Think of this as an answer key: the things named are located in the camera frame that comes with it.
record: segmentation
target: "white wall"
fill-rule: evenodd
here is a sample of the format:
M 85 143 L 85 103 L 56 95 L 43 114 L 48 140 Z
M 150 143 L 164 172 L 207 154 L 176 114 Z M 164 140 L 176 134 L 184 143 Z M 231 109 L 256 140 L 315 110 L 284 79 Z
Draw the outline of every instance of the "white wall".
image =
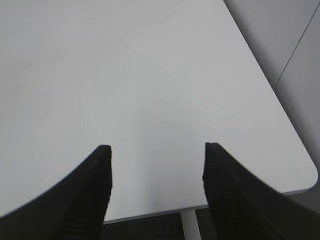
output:
M 296 123 L 302 140 L 320 169 L 320 9 L 318 8 L 291 60 L 285 68 L 275 93 L 288 115 Z M 320 184 L 298 202 L 320 212 Z
M 225 0 L 320 170 L 319 0 Z M 290 195 L 320 213 L 320 183 Z
M 319 0 L 224 0 L 273 87 Z

